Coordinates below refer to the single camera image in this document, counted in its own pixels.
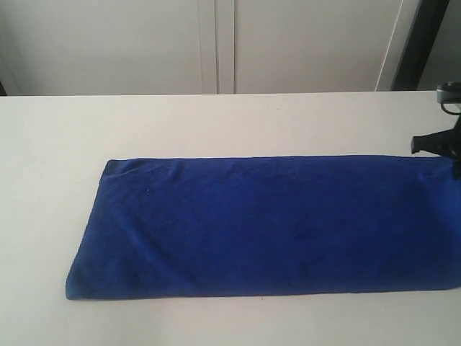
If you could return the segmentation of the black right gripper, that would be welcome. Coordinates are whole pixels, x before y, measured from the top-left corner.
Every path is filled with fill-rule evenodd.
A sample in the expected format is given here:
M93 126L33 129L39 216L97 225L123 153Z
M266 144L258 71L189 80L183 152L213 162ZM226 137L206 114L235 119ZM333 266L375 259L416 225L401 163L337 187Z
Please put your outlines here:
M411 153L425 151L451 159L460 158L460 122L458 119L450 130L443 130L423 136L414 136L411 140Z

